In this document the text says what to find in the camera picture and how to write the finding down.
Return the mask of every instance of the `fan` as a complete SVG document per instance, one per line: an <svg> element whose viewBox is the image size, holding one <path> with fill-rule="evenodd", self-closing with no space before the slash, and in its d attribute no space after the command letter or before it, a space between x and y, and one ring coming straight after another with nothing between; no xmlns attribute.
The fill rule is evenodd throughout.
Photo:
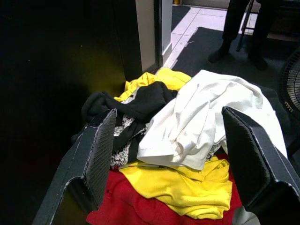
<svg viewBox="0 0 300 225"><path fill-rule="evenodd" d="M300 121L300 47L291 54L283 67L278 94L287 111Z"/></svg>

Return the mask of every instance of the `black wall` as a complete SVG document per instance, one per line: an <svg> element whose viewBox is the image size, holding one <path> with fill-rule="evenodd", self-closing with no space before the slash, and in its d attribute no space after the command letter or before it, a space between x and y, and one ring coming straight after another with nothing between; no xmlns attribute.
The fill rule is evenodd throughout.
<svg viewBox="0 0 300 225"><path fill-rule="evenodd" d="M140 75L116 19L111 0L0 1L0 224L32 222L88 95Z"/></svg>

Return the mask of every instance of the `white tile floor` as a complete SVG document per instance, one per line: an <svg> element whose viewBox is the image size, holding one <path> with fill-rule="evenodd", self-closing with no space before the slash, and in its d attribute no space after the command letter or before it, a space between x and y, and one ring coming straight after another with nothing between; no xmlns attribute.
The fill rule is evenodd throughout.
<svg viewBox="0 0 300 225"><path fill-rule="evenodd" d="M223 31L225 17L226 10L191 7L171 33L172 53L165 62L164 67L172 68L175 65L179 54L198 27ZM251 14L248 26L254 27L256 18L257 15ZM252 30L246 30L246 34L252 34Z"/></svg>

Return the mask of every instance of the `black pants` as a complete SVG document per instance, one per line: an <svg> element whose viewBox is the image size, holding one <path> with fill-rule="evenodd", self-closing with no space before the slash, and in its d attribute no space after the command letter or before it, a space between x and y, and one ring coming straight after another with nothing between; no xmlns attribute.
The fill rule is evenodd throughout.
<svg viewBox="0 0 300 225"><path fill-rule="evenodd" d="M250 0L230 0L227 10L223 40L234 40L239 32L240 24ZM258 50L261 49L271 25L274 22L281 0L261 0L261 8L256 20L252 45Z"/></svg>

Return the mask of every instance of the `white shirt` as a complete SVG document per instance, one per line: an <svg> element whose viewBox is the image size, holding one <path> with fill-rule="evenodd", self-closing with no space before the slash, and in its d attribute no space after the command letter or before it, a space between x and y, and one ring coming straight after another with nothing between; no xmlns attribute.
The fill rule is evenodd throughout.
<svg viewBox="0 0 300 225"><path fill-rule="evenodd" d="M261 90L240 77L201 70L152 118L137 158L150 164L202 169L211 150L222 146L227 151L223 106L254 119L287 157L279 121Z"/></svg>

